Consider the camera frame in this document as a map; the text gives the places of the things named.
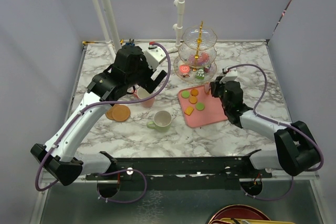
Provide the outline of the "toy green cake slice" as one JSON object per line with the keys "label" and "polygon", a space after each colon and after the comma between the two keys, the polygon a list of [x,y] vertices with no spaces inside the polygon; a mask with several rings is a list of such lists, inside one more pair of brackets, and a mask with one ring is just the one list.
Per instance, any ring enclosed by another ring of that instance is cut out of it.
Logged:
{"label": "toy green cake slice", "polygon": [[204,80],[205,79],[205,71],[203,68],[200,68],[196,71],[195,78],[198,80]]}

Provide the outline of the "pink serving tray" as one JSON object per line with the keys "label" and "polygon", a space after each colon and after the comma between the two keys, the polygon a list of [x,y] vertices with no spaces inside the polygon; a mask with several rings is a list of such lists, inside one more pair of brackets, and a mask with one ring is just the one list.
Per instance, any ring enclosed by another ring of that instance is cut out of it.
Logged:
{"label": "pink serving tray", "polygon": [[[204,103],[205,109],[203,111],[198,111],[195,108],[196,104],[191,104],[188,98],[185,99],[181,97],[182,91],[188,90],[190,92],[192,89],[198,90],[197,103],[198,102]],[[212,97],[210,93],[206,94],[204,92],[204,85],[182,89],[178,92],[177,96],[178,96],[178,100],[181,105],[181,109],[182,109],[182,112],[185,118],[185,122],[187,126],[189,127],[192,127],[192,128],[201,127],[204,125],[227,120],[227,116],[224,114],[224,110],[222,108],[220,99]],[[188,106],[192,106],[194,108],[194,111],[190,116],[184,114],[184,110]]]}

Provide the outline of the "three-tier glass dessert stand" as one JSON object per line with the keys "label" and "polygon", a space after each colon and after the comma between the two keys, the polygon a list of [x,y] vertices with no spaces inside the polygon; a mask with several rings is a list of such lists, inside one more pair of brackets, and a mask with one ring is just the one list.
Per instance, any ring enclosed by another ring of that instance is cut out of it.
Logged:
{"label": "three-tier glass dessert stand", "polygon": [[[202,85],[211,81],[212,77],[217,72],[217,65],[215,59],[217,57],[217,51],[215,49],[215,44],[217,42],[217,35],[215,32],[204,25],[204,22],[201,21],[199,25],[189,27],[185,30],[182,35],[182,43],[178,48],[178,56],[173,62],[175,74],[180,77],[183,81],[195,84]],[[202,53],[207,53],[209,55],[209,61],[203,65],[195,66],[189,63],[188,59],[190,55],[194,55],[195,58]],[[180,65],[188,65],[190,67],[189,78],[183,78],[182,74],[179,73]],[[195,78],[196,71],[200,68],[211,65],[211,70],[208,73],[205,73],[204,80],[198,80]]]}

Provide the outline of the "pink-handled metal tongs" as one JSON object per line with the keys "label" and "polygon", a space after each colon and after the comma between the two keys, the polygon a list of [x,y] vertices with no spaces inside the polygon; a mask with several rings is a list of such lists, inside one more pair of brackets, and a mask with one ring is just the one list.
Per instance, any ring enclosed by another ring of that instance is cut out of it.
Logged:
{"label": "pink-handled metal tongs", "polygon": [[209,94],[211,92],[211,85],[209,83],[204,84],[204,92]]}

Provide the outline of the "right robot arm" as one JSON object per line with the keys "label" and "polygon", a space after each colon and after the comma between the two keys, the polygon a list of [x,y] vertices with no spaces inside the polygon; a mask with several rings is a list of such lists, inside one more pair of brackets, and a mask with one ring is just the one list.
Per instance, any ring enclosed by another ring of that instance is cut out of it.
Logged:
{"label": "right robot arm", "polygon": [[260,169],[283,170],[290,176],[313,170],[323,164],[321,151],[303,121],[279,122],[258,114],[243,101],[240,83],[216,78],[209,84],[211,95],[219,98],[229,122],[241,129],[251,130],[275,141],[276,149],[256,151],[241,164],[246,177],[254,177]]}

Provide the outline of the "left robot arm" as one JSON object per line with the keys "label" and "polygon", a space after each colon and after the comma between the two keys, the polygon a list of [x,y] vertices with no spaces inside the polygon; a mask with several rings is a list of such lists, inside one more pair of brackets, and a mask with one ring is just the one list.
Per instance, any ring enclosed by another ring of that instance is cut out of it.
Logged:
{"label": "left robot arm", "polygon": [[40,163],[38,171],[45,169],[64,186],[81,175],[112,178],[116,172],[112,156],[105,152],[79,156],[76,151],[95,123],[115,104],[123,104],[120,99],[129,88],[138,85],[152,97],[161,92],[156,87],[167,85],[171,71],[162,70],[155,79],[151,77],[164,61],[170,61],[169,53],[157,42],[151,42],[146,51],[139,46],[122,46],[114,62],[92,78],[80,104],[58,132],[46,143],[31,148]]}

